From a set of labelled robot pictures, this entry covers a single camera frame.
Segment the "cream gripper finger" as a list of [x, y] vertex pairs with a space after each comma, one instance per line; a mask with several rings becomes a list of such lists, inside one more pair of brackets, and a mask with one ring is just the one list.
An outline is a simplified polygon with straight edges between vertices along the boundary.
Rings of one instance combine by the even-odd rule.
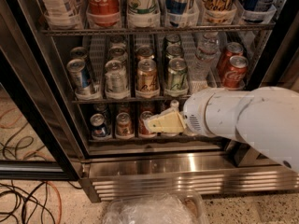
[[146, 119], [145, 126], [151, 133], [182, 133], [186, 129], [184, 118], [173, 107]]

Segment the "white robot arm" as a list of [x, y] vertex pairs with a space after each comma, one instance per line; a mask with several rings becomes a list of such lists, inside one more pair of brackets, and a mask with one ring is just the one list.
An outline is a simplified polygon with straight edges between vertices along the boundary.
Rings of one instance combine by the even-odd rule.
[[186, 129], [206, 137], [246, 143], [265, 157], [299, 172], [299, 93], [280, 87], [253, 91], [209, 88], [145, 120], [152, 133]]

